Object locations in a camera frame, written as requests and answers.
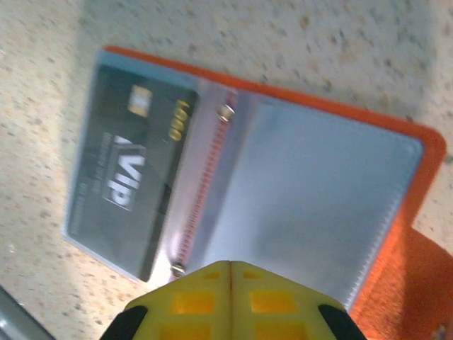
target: card chip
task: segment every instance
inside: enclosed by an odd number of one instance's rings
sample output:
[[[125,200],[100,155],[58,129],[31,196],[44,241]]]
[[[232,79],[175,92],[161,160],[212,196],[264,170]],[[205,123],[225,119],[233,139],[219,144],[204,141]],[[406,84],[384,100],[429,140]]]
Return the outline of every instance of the card chip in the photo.
[[[148,117],[148,110],[151,105],[152,96],[153,93],[150,90],[134,85],[132,87],[127,109],[136,115],[140,115],[145,118]]]

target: black card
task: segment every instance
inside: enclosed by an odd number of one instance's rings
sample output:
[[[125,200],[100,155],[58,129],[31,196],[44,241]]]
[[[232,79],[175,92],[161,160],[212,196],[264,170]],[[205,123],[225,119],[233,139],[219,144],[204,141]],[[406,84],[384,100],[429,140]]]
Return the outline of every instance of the black card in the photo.
[[[149,278],[197,93],[100,66],[67,234]]]

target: speckled countertop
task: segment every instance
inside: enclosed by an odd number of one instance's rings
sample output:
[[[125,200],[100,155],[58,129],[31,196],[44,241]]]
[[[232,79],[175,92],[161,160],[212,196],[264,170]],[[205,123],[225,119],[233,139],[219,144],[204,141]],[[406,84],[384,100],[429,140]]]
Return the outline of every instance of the speckled countertop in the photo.
[[[414,227],[453,252],[451,1],[0,0],[0,285],[58,339],[98,338],[145,293],[60,236],[108,43],[438,129],[449,156]]]

